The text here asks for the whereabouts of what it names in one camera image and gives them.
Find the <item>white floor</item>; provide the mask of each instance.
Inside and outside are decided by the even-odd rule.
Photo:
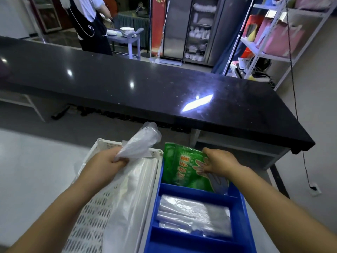
[[[11,246],[64,191],[98,138],[130,139],[140,123],[110,119],[99,114],[66,114],[42,122],[32,108],[0,102],[0,245]],[[189,135],[159,128],[161,143],[187,145]],[[247,204],[256,249],[278,252]]]

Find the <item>cabinet door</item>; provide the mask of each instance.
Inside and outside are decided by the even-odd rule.
[[[183,59],[192,0],[171,0],[164,34],[163,55]]]

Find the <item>blue tray divider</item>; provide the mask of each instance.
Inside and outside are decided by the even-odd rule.
[[[164,161],[161,168],[162,178]],[[159,227],[156,220],[161,196],[171,195],[220,206],[230,209],[230,219],[233,238],[204,237],[198,231],[191,234],[173,231]],[[211,192],[188,187],[160,183],[152,213],[151,224],[145,245],[145,253],[199,253],[199,252],[235,252],[256,253],[255,243],[251,232],[247,209],[243,195],[230,183],[228,195],[218,195]]]

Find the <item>black granite counter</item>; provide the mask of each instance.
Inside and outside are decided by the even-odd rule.
[[[0,37],[0,89],[289,147],[315,143],[264,83]]]

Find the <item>white metal shelving rack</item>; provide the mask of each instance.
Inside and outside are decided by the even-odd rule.
[[[324,23],[326,22],[326,20],[328,19],[328,17],[331,15],[331,13],[334,11],[334,9],[337,7],[337,0],[335,0],[333,2],[333,4],[331,5],[331,7],[329,8],[329,10],[327,12],[314,12],[314,11],[307,11],[307,10],[298,10],[298,9],[290,9],[288,8],[288,12],[292,13],[292,14],[299,14],[299,15],[303,15],[303,16],[312,16],[312,17],[319,17],[322,20],[320,21],[320,23],[318,24],[318,26],[316,27],[316,29],[314,30],[314,32],[312,33],[312,35],[309,37],[309,39],[307,40],[307,42],[305,43],[305,45],[302,47],[302,49],[300,50],[300,52],[297,54],[296,57],[292,56],[292,63],[293,66],[297,63],[297,61],[300,59],[301,55],[304,53],[304,51],[306,50],[306,48],[309,46],[309,44],[312,42],[312,40],[314,39],[314,37],[316,36],[316,34],[318,33],[318,31],[321,29],[321,27],[324,25]],[[251,73],[253,72],[255,65],[257,63],[257,61],[259,60],[259,58],[266,58],[266,59],[271,59],[271,60],[277,60],[277,61],[283,61],[283,62],[288,62],[290,63],[290,59],[289,58],[285,58],[285,57],[278,57],[278,56],[273,56],[273,55],[268,55],[265,54],[262,50],[265,48],[267,41],[272,33],[272,31],[275,29],[278,20],[280,19],[281,15],[283,14],[283,12],[286,12],[286,1],[284,0],[279,6],[268,6],[268,5],[262,5],[262,4],[254,4],[254,8],[260,8],[260,9],[265,9],[265,10],[273,10],[276,11],[276,14],[274,16],[274,19],[270,25],[269,31],[267,32],[266,36],[264,37],[261,45],[259,48],[256,47],[254,42],[249,42],[246,38],[241,37],[240,41],[243,42],[254,54],[255,57],[252,60],[248,71],[245,75],[245,79],[248,79],[249,76],[251,75]],[[289,64],[289,68],[286,70],[286,72],[284,73],[284,75],[281,77],[281,79],[277,82],[274,90],[276,91],[281,83],[284,81],[284,79],[286,78],[286,76],[289,74],[291,70],[291,66]]]

